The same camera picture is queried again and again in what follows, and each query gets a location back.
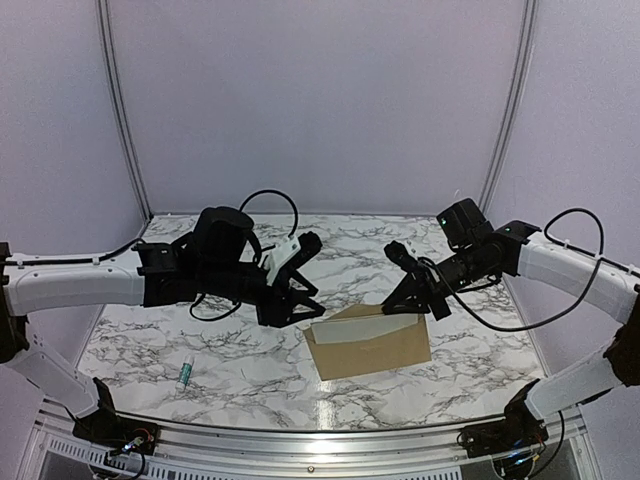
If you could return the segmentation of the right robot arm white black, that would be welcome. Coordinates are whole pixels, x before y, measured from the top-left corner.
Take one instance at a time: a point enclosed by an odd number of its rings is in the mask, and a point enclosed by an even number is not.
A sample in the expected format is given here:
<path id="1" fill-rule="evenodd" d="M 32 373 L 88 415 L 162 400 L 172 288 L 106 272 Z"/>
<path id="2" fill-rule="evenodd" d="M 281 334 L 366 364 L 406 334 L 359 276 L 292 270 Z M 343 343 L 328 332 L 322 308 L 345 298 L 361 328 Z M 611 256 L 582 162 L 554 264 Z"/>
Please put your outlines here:
<path id="1" fill-rule="evenodd" d="M 473 282 L 507 275 L 539 282 L 573 297 L 572 304 L 534 323 L 535 328 L 551 325 L 582 304 L 618 323 L 609 344 L 518 392 L 505 408 L 506 418 L 495 428 L 495 438 L 502 446 L 519 446 L 535 425 L 553 413 L 590 403 L 619 388 L 638 387 L 639 273 L 609 262 L 602 251 L 589 253 L 534 225 L 512 221 L 479 241 L 457 247 L 439 263 L 412 255 L 397 241 L 387 244 L 384 253 L 405 274 L 383 302 L 386 315 L 430 313 L 441 320 L 450 315 L 448 302 L 453 300 L 480 325 L 511 334 L 513 328 L 490 323 L 462 298 L 471 291 Z"/>

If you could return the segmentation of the cream letter paper sheet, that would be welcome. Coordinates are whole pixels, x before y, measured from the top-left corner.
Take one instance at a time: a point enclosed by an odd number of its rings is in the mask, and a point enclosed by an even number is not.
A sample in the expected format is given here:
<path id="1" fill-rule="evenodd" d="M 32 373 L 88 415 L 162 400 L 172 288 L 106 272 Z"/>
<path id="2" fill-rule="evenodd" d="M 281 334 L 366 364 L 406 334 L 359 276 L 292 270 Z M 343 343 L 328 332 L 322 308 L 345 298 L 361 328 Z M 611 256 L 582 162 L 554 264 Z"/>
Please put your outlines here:
<path id="1" fill-rule="evenodd" d="M 418 313 L 334 316 L 312 323 L 310 330 L 318 345 L 341 344 L 376 339 L 418 325 L 422 319 Z"/>

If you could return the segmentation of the brown kraft paper envelope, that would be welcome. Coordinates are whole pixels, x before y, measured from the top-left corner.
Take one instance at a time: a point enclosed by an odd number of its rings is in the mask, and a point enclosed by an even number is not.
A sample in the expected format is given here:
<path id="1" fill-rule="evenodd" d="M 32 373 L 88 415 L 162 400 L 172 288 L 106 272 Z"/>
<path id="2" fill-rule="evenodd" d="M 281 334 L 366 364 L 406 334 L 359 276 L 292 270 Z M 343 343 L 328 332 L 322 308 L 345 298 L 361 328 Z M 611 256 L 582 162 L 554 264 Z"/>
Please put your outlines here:
<path id="1" fill-rule="evenodd" d="M 331 317 L 377 313 L 383 313 L 379 305 L 356 304 Z M 424 315 L 418 325 L 368 341 L 341 344 L 316 344 L 310 326 L 303 331 L 303 334 L 319 377 L 323 381 L 385 372 L 431 360 Z"/>

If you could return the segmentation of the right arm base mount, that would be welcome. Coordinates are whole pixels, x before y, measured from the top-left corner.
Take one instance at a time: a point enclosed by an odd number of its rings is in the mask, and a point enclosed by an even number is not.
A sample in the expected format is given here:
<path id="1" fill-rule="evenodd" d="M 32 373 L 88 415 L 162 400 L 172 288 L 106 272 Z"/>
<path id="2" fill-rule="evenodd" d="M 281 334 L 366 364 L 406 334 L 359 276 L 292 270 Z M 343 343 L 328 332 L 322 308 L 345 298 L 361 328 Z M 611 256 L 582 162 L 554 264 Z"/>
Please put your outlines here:
<path id="1" fill-rule="evenodd" d="M 535 424 L 531 428 L 508 426 L 506 420 L 466 426 L 456 439 L 469 458 L 506 453 L 545 443 L 546 428 Z"/>

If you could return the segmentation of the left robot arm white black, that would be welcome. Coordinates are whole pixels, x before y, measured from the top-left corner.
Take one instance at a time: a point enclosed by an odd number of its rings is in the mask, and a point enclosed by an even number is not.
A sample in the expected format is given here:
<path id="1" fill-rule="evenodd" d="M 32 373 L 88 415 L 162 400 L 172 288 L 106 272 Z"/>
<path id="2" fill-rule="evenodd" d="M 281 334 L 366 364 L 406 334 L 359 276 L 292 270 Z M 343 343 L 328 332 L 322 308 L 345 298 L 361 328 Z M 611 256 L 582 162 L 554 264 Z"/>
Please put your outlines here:
<path id="1" fill-rule="evenodd" d="M 215 296 L 255 306 L 262 326 L 283 328 L 323 314 L 317 293 L 299 269 L 322 248 L 307 232 L 243 262 L 235 254 L 205 255 L 191 235 L 168 243 L 132 243 L 91 258 L 39 259 L 1 247 L 1 363 L 61 403 L 106 445 L 125 438 L 109 389 L 80 373 L 28 322 L 37 311 L 101 304 L 144 308 L 190 303 Z"/>

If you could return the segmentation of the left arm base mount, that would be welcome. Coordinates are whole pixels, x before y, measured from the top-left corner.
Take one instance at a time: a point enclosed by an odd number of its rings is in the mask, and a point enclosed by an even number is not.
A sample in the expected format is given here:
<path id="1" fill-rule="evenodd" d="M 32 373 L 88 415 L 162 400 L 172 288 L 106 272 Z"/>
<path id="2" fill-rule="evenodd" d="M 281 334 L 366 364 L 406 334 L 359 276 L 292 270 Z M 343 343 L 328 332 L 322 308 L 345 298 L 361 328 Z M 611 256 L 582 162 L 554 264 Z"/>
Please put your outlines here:
<path id="1" fill-rule="evenodd" d="M 73 435 L 112 448 L 123 448 L 136 438 L 141 438 L 143 442 L 138 449 L 144 455 L 152 455 L 160 427 L 153 422 L 119 415 L 107 385 L 98 378 L 94 378 L 93 382 L 98 394 L 97 410 L 80 418 L 70 415 L 74 422 Z"/>

